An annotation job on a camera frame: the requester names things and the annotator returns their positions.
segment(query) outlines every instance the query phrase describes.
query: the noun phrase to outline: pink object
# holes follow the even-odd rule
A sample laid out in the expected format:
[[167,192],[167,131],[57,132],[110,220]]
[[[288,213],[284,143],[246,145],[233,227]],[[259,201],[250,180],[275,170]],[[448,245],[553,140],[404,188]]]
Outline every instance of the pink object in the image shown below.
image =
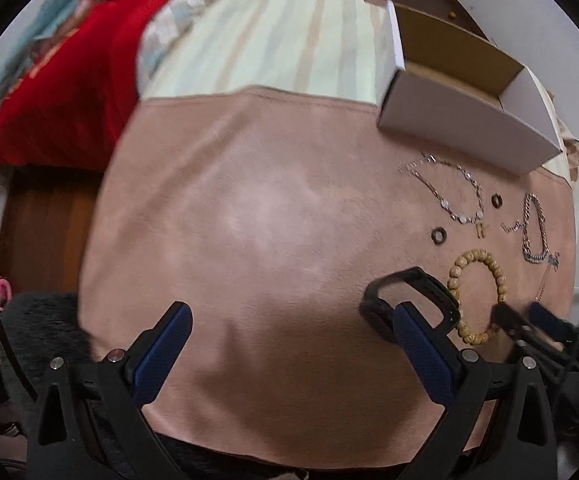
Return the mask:
[[0,312],[3,312],[8,301],[12,299],[12,285],[0,276]]

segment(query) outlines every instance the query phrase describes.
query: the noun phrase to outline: red blanket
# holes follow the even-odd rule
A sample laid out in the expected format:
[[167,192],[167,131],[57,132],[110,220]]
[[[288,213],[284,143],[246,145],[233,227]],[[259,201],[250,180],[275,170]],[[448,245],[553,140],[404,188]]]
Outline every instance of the red blanket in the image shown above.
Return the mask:
[[0,107],[0,164],[105,171],[136,103],[143,30],[169,0],[96,6]]

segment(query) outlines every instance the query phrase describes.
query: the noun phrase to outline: pink suede cloth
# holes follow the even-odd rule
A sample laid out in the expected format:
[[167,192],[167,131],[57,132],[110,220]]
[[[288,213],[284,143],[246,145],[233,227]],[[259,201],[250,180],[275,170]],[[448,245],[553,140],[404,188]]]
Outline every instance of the pink suede cloth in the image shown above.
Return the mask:
[[[522,219],[531,190],[561,254],[543,302],[559,316],[572,298],[575,235],[567,183],[537,170],[516,178],[449,150],[388,137],[373,105],[251,88],[143,102],[105,176],[80,291],[94,357],[127,348],[174,300],[194,330],[156,401],[154,430],[220,452],[302,468],[381,467],[411,460],[442,413],[403,351],[358,313],[372,279],[411,266],[446,282],[464,251],[490,251],[508,301],[537,294],[545,264],[527,263]],[[463,164],[483,186],[487,237],[452,221],[399,167],[421,150]],[[474,188],[450,168],[422,167],[452,207],[473,216]],[[492,207],[499,193],[503,207]],[[447,242],[432,243],[437,226]],[[535,211],[529,231],[540,253]],[[496,287],[486,266],[460,277],[461,303],[485,329]],[[432,323],[441,315],[405,285]],[[464,346],[457,333],[452,340]],[[477,348],[502,360],[499,334]],[[479,443],[487,416],[471,438]]]

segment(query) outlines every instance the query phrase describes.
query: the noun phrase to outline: chain bracelet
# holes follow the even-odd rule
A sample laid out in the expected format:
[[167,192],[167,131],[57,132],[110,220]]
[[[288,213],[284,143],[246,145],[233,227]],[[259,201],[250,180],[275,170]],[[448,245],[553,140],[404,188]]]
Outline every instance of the chain bracelet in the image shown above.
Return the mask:
[[547,268],[545,269],[545,273],[543,274],[543,279],[540,281],[540,285],[538,287],[538,292],[536,294],[535,301],[540,301],[543,298],[543,293],[547,286],[547,277],[549,275],[549,270],[554,267],[554,272],[558,271],[558,266],[560,264],[560,256],[561,253],[550,254],[547,259]]
[[[425,153],[423,153],[423,155],[425,156],[425,158],[422,158],[420,160],[414,160],[412,162],[408,162],[406,165],[404,165],[400,168],[399,172],[400,173],[408,173],[412,176],[415,176],[418,180],[420,180],[423,184],[425,184],[425,187],[427,189],[429,189],[431,191],[432,195],[434,195],[436,197],[436,200],[438,200],[441,203],[441,207],[445,211],[447,211],[447,213],[449,214],[449,216],[452,220],[460,222],[461,224],[475,224],[479,220],[482,220],[483,216],[485,215],[485,210],[483,209],[483,191],[481,189],[480,184],[477,183],[477,181],[474,179],[472,174],[469,171],[467,171],[465,168],[463,168],[463,166],[461,166],[460,164],[454,164],[448,160],[439,160],[436,157],[434,157],[433,155],[425,155]],[[431,182],[429,180],[427,180],[423,175],[421,175],[415,169],[422,164],[442,164],[443,166],[447,166],[447,167],[452,168],[454,170],[458,170],[463,174],[463,177],[465,178],[465,180],[468,181],[476,190],[476,198],[478,199],[478,210],[476,211],[476,213],[474,214],[473,217],[470,218],[469,216],[456,214],[452,210],[451,205],[449,204],[449,201],[446,200],[441,195],[441,193],[431,184]]]
[[[531,204],[534,205],[536,213],[538,216],[538,227],[540,228],[540,241],[542,244],[542,252],[540,254],[534,254],[531,251],[531,246],[529,243],[529,233],[527,232],[527,227],[529,225],[529,213],[531,209]],[[523,229],[523,257],[525,260],[531,264],[542,263],[547,255],[549,254],[549,248],[547,247],[547,231],[545,230],[545,214],[543,213],[543,206],[540,205],[540,200],[538,197],[531,193],[525,193],[525,200],[523,201],[523,221],[522,223],[516,220],[516,223],[512,227],[506,227],[505,224],[501,224],[503,230],[509,234]]]

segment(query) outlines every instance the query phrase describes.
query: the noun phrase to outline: wooden floor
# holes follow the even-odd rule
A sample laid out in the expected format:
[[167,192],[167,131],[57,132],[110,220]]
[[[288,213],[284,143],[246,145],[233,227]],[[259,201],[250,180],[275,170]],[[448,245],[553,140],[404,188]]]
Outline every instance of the wooden floor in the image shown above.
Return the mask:
[[[455,0],[392,0],[484,37]],[[59,168],[16,171],[0,234],[0,275],[14,293],[76,290],[102,175]]]
[[101,179],[67,168],[16,171],[0,235],[0,275],[15,294],[77,289]]

